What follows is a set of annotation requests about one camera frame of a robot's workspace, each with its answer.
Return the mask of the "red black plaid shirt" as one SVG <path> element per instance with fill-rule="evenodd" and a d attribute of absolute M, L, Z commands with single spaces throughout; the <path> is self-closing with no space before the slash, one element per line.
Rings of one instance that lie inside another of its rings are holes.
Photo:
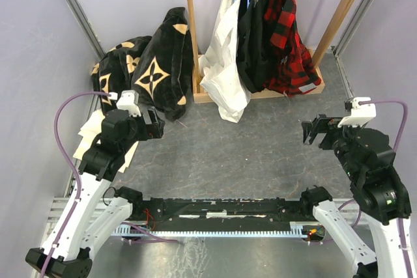
<path fill-rule="evenodd" d="M 308 94 L 321 83 L 296 21 L 296 0 L 269 0 L 263 15 L 268 69 L 264 88 L 285 96 Z"/>

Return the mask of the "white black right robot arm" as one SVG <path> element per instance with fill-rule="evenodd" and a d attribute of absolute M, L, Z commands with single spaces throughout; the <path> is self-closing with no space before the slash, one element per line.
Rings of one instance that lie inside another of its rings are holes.
<path fill-rule="evenodd" d="M 347 174 L 374 248 L 370 249 L 349 225 L 325 188 L 302 192 L 300 215 L 316 219 L 325 228 L 350 264 L 353 277 L 415 277 L 409 193 L 395 170 L 396 153 L 388 136 L 326 115 L 302 122 L 302 129 L 306 145 L 318 134 L 324 135 L 319 148 L 333 151 Z"/>

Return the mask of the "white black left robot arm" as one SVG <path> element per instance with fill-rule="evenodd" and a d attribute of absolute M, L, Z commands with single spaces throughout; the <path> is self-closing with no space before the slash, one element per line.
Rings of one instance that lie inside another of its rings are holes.
<path fill-rule="evenodd" d="M 41 247 L 26 255 L 26 263 L 41 277 L 87 277 L 113 231 L 124 220 L 143 215 L 142 192 L 121 187 L 104 212 L 91 219 L 134 143 L 163 136 L 165 122 L 155 108 L 147 111 L 149 123 L 143 115 L 123 109 L 110 111 L 102 121 L 102 131 L 76 170 L 76 186 L 55 228 Z"/>

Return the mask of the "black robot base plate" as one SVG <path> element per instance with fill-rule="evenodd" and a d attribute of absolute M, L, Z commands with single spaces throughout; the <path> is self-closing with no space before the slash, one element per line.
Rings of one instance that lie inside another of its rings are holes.
<path fill-rule="evenodd" d="M 312 211 L 304 203 L 281 198 L 271 199 L 163 199 L 151 198 L 134 210 L 130 221 L 155 224 L 187 220 L 312 221 Z"/>

